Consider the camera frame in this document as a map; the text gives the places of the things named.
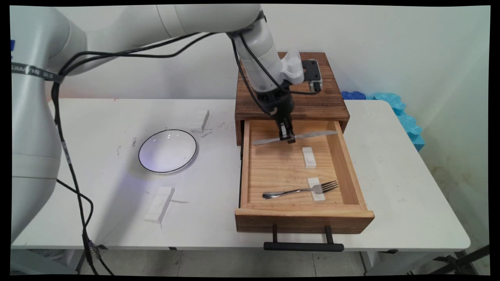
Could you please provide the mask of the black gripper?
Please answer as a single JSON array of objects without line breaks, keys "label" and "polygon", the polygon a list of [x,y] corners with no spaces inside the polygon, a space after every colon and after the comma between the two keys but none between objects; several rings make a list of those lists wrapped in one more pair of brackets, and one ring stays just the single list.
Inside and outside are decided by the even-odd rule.
[{"label": "black gripper", "polygon": [[276,121],[280,140],[286,140],[288,144],[295,143],[293,123],[290,116],[294,109],[292,94],[279,88],[266,92],[258,91],[257,101],[270,118]]}]

